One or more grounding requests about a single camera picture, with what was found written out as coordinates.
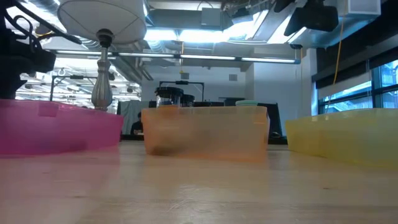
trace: white lamp shade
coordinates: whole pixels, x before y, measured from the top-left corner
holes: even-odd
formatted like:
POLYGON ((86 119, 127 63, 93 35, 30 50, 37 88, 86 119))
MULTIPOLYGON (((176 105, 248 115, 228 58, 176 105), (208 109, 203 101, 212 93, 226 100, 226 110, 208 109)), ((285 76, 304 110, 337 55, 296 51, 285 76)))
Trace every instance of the white lamp shade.
POLYGON ((108 29, 115 44, 143 39, 147 30, 142 0, 61 0, 58 18, 69 34, 91 40, 108 29))

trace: orange plastic bin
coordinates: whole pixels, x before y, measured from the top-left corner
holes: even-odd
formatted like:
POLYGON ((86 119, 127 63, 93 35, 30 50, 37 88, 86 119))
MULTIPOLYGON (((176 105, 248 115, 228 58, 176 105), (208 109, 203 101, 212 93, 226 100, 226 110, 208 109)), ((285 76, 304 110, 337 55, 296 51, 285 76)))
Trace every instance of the orange plastic bin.
POLYGON ((269 121, 263 106, 142 110, 146 152, 158 156, 261 162, 269 121))

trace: table surface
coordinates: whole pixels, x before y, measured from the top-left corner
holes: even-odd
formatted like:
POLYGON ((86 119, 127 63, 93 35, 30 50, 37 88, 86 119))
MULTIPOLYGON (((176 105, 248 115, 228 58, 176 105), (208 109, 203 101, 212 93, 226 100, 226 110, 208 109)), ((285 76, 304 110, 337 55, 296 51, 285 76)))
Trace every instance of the table surface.
POLYGON ((397 223, 398 172, 269 151, 263 164, 117 149, 0 160, 0 223, 397 223))

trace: translucent container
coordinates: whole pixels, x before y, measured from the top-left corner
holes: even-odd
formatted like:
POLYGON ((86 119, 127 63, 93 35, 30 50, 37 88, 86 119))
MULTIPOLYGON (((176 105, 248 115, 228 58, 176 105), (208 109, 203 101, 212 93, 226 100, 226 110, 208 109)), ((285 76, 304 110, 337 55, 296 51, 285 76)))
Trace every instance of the translucent container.
POLYGON ((398 167, 397 109, 352 110, 286 121, 289 149, 370 166, 398 167))
POLYGON ((257 106, 258 102, 254 100, 239 100, 235 102, 236 106, 257 106))
POLYGON ((184 94, 181 97, 181 107, 193 107, 195 96, 184 94))
POLYGON ((123 117, 49 101, 0 100, 0 155, 118 145, 123 117))
POLYGON ((262 162, 269 121, 263 106, 143 109, 146 152, 262 162))
POLYGON ((155 91, 156 106, 177 105, 180 106, 181 96, 184 91, 175 87, 158 87, 155 91))

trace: pink plastic bin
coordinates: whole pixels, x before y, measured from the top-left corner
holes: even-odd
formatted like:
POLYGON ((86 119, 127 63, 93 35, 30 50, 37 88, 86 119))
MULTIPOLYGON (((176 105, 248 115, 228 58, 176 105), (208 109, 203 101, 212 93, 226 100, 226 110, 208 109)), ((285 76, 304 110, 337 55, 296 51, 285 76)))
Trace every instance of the pink plastic bin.
POLYGON ((0 100, 0 155, 115 146, 123 117, 49 101, 0 100))

